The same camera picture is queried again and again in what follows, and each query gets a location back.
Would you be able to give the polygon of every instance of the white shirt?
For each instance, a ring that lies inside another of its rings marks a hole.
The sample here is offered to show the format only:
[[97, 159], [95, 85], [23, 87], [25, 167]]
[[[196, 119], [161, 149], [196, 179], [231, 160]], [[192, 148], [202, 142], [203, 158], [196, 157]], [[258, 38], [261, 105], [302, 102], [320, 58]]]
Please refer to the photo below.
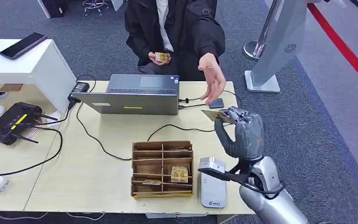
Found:
[[169, 41], [168, 35], [165, 30], [166, 15], [168, 14], [168, 0], [156, 0], [158, 21], [160, 23], [160, 33], [163, 38], [164, 48], [173, 52], [173, 47]]

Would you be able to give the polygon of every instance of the gray robotic glove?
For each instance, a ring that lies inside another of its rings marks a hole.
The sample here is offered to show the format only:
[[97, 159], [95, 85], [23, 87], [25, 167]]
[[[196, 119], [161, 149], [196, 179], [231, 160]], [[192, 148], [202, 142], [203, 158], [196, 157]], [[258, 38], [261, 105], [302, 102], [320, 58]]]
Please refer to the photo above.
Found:
[[221, 110], [235, 124], [235, 141], [232, 141], [220, 118], [215, 119], [215, 131], [229, 156], [240, 160], [256, 160], [264, 151], [264, 128], [260, 115], [231, 106]]

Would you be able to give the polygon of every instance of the silver robotic arm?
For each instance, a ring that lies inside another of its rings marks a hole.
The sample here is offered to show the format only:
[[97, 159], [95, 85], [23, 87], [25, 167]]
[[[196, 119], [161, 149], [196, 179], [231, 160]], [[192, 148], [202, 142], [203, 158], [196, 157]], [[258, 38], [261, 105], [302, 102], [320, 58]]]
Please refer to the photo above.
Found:
[[226, 153], [238, 158], [238, 164], [223, 172], [217, 169], [219, 166], [211, 165], [214, 161], [210, 159], [201, 162], [198, 170], [221, 180], [238, 182], [242, 200], [263, 223], [307, 224], [308, 219], [294, 204], [285, 184], [279, 181], [274, 161], [262, 154], [264, 128], [260, 115], [236, 107], [222, 112], [235, 124], [235, 142], [220, 118], [215, 120], [215, 130]]

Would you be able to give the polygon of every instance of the red stripe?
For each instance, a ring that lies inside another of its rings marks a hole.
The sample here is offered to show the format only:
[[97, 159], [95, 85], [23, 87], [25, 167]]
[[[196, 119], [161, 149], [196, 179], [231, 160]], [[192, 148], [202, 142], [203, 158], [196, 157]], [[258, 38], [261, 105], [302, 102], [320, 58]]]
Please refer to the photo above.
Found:
[[338, 36], [333, 27], [330, 26], [330, 24], [327, 22], [327, 20], [323, 17], [323, 15], [313, 3], [308, 4], [308, 9], [314, 15], [319, 25], [322, 27], [322, 29], [325, 31], [325, 33], [328, 35], [334, 45], [338, 48], [341, 54], [358, 72], [358, 57], [356, 57], [356, 55], [351, 51], [351, 49], [349, 49], [349, 47], [345, 44], [341, 37]]

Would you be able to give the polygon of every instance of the laptop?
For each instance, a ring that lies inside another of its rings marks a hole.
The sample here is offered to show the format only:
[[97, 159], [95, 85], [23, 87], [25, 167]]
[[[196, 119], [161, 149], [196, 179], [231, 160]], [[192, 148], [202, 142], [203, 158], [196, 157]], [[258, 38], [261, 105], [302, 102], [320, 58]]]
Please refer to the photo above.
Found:
[[102, 114], [177, 115], [179, 76], [113, 74], [106, 92], [73, 96]]

